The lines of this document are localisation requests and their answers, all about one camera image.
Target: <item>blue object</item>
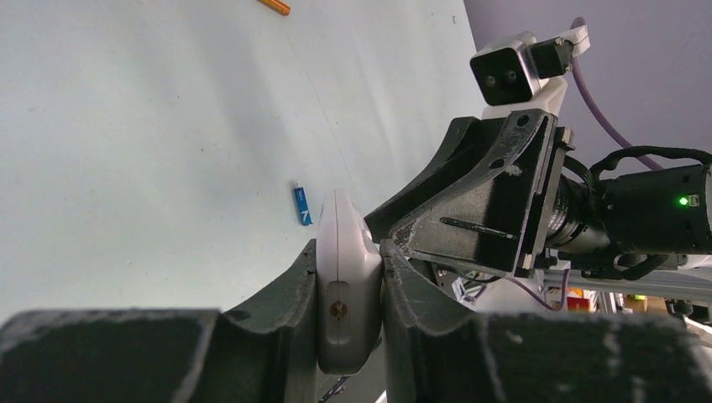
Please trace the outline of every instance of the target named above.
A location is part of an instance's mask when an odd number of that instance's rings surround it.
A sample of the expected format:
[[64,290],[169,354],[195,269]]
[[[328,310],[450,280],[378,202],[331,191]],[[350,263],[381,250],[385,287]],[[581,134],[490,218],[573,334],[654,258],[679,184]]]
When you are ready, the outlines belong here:
[[312,225],[312,216],[309,215],[309,206],[306,204],[306,193],[304,193],[303,187],[294,188],[294,200],[296,202],[296,210],[299,212],[301,225]]

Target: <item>white plastic part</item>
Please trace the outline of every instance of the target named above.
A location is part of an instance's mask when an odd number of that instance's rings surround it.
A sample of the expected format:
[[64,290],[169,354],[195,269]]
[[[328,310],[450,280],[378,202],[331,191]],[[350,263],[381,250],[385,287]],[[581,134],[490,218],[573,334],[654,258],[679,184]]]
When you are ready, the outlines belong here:
[[571,55],[577,57],[583,54],[586,50],[591,47],[591,41],[589,39],[589,27],[586,25],[581,25],[578,28],[570,29],[559,35],[563,40],[567,40],[573,44],[573,51]]
[[512,103],[509,105],[488,106],[482,112],[482,119],[506,118],[512,111],[525,109],[541,109],[546,113],[558,116],[566,95],[568,83],[562,77],[553,77],[531,101]]
[[697,267],[712,267],[712,256],[708,254],[689,254],[688,261],[678,266],[678,270],[695,269]]
[[343,190],[329,192],[317,232],[317,358],[325,374],[356,374],[380,333],[379,251]]

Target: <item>orange pencil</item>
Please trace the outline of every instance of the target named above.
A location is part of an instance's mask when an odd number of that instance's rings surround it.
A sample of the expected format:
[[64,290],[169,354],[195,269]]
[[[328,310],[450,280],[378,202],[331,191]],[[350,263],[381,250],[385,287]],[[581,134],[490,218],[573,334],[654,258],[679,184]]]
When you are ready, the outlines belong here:
[[265,6],[272,8],[275,10],[277,13],[280,13],[282,15],[289,15],[291,8],[281,2],[280,0],[258,0],[260,3],[264,4]]

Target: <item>white device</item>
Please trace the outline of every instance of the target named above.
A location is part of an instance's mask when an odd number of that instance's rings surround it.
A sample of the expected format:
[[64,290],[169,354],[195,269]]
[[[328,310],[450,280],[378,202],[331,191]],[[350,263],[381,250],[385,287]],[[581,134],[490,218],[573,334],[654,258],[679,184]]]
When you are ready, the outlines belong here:
[[382,258],[343,190],[327,194],[317,232],[317,360],[325,374],[356,374],[380,333]]
[[[571,42],[573,44],[572,56],[574,57],[580,56],[591,47],[589,29],[586,25],[562,32],[557,35],[555,40]],[[524,102],[509,102],[504,105],[490,104],[484,109],[482,119],[506,118],[513,111],[526,109],[541,109],[558,116],[568,83],[563,77],[539,80],[534,76],[534,73],[531,72],[531,55],[529,55],[527,47],[536,42],[537,38],[534,34],[525,32],[500,43],[489,45],[474,56],[474,58],[477,58],[482,55],[491,55],[495,52],[503,53],[503,51],[504,56],[515,55],[516,57],[504,57],[503,62],[509,61],[513,65],[521,67],[526,78],[528,93],[531,94],[531,98]]]

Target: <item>white tabletop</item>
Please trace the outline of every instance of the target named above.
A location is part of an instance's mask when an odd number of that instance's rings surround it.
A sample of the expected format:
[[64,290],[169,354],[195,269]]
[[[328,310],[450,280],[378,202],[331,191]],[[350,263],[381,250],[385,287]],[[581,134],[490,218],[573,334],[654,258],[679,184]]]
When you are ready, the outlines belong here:
[[229,308],[346,188],[367,213],[483,107],[461,0],[5,2],[0,321]]

